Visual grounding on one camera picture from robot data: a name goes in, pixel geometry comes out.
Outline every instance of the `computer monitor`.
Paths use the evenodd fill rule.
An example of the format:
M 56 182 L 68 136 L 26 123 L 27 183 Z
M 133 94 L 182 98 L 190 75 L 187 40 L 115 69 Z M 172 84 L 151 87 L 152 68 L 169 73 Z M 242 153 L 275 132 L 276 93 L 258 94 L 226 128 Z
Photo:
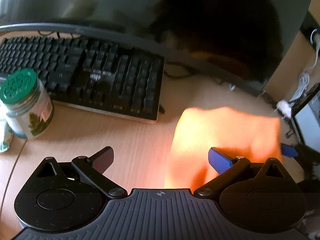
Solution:
M 311 0 L 0 0 L 0 31 L 112 40 L 258 95 Z
M 320 85 L 292 116 L 301 143 L 320 153 Z

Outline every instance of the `keyboard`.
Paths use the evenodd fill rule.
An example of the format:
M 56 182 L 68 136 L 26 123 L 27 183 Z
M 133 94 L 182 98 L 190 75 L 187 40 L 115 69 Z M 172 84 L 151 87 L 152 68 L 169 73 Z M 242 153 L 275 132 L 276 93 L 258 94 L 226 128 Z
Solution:
M 33 69 L 54 102 L 154 123 L 164 58 L 112 41 L 12 37 L 0 45 L 0 80 Z

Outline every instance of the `desk surface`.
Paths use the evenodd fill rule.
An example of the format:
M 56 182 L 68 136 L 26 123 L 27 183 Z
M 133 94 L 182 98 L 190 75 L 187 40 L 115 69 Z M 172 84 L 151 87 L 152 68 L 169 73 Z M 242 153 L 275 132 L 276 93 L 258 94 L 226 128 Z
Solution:
M 44 157 L 54 156 L 58 162 L 67 162 L 76 156 L 90 156 L 105 146 L 112 146 L 115 160 L 105 176 L 128 192 L 134 187 L 162 188 L 175 127 L 186 108 L 230 106 L 250 114 L 277 116 L 262 98 L 239 89 L 230 91 L 227 84 L 219 86 L 213 79 L 200 75 L 183 80 L 164 77 L 160 101 L 166 113 L 159 115 L 156 124 L 56 104 L 52 123 L 43 135 L 25 144 L 24 140 L 14 138 L 8 155 L 0 155 L 1 166 L 6 166 L 0 170 L 0 192 L 14 167 L 0 216 L 0 239 L 10 239 L 20 231 L 13 208 L 14 199 Z M 288 129 L 283 122 L 282 142 L 293 143 L 294 137 L 286 139 L 284 136 Z M 284 158 L 284 165 L 296 181 L 302 179 L 303 171 L 294 159 Z

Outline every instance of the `ribbed black plate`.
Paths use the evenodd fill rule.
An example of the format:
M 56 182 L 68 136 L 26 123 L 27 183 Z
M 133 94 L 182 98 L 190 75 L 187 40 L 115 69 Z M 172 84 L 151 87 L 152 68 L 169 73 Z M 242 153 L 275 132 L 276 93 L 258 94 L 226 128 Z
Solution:
M 101 215 L 81 229 L 61 234 L 23 230 L 16 240 L 306 240 L 297 230 L 279 234 L 249 232 L 229 222 L 211 200 L 187 189 L 134 189 L 108 202 Z

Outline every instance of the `crosshair symbol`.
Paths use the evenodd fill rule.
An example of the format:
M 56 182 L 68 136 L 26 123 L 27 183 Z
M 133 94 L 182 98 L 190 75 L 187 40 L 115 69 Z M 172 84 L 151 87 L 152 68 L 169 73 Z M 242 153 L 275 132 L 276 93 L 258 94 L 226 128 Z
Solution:
M 157 192 L 156 193 L 158 196 L 160 196 L 160 197 L 162 197 L 164 194 L 166 194 L 166 193 L 164 193 L 162 190 L 160 190 L 159 192 Z

